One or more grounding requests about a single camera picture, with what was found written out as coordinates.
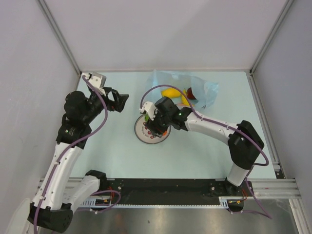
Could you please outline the pink fake peach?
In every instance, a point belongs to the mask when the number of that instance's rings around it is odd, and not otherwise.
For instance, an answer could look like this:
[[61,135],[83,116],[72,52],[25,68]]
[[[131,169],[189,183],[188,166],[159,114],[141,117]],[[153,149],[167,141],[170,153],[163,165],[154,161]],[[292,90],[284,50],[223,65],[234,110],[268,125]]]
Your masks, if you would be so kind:
[[196,100],[196,97],[194,96],[191,87],[187,89],[186,95],[189,100]]

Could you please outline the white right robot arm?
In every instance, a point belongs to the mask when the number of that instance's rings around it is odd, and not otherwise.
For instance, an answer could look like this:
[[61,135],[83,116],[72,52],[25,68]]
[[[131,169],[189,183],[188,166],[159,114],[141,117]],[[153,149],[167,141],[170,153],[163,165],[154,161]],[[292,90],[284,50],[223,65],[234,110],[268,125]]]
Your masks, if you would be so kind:
[[147,116],[145,127],[155,137],[161,137],[169,127],[173,127],[176,130],[201,133],[226,144],[233,162],[225,178],[225,191],[229,195],[237,195],[242,191],[243,181],[263,152],[264,142],[246,120],[231,124],[209,119],[191,107],[178,107],[168,97],[162,97],[156,103],[147,101],[141,104],[139,111]]

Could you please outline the yellow fake banana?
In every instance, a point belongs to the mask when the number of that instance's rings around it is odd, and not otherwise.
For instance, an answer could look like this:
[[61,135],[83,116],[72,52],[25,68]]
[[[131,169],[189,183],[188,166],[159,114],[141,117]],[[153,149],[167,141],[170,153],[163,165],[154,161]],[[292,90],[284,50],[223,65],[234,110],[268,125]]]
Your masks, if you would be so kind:
[[190,104],[187,100],[187,92],[185,89],[183,90],[183,95],[181,95],[181,104],[183,106],[190,107]]

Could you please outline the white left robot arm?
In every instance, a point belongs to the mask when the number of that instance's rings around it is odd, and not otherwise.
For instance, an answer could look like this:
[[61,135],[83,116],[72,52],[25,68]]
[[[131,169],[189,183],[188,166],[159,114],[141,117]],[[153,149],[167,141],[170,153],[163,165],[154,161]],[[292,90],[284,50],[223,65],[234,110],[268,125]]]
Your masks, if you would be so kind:
[[122,112],[128,98],[128,94],[119,94],[109,87],[105,87],[103,91],[91,91],[89,97],[81,91],[74,91],[66,96],[65,114],[58,131],[54,156],[47,175],[30,204],[28,221],[34,226],[63,233],[70,226],[75,211],[87,197],[94,193],[114,193],[106,173],[96,170],[89,170],[69,193],[65,193],[65,188],[87,139],[94,134],[90,123],[102,111]]

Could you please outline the light blue cartoon plastic bag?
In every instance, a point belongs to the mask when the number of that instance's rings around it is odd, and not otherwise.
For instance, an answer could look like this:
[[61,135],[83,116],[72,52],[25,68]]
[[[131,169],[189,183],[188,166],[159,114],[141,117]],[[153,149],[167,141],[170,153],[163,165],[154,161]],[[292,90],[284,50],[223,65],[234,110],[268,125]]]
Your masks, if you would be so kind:
[[161,87],[148,93],[146,100],[155,102],[160,99],[162,97],[161,91],[169,88],[168,85],[174,86],[181,91],[191,87],[196,100],[190,100],[190,102],[197,111],[204,111],[212,106],[219,89],[218,83],[206,81],[187,72],[178,71],[153,71],[148,77],[145,87],[146,90],[149,90],[157,85],[161,85]]

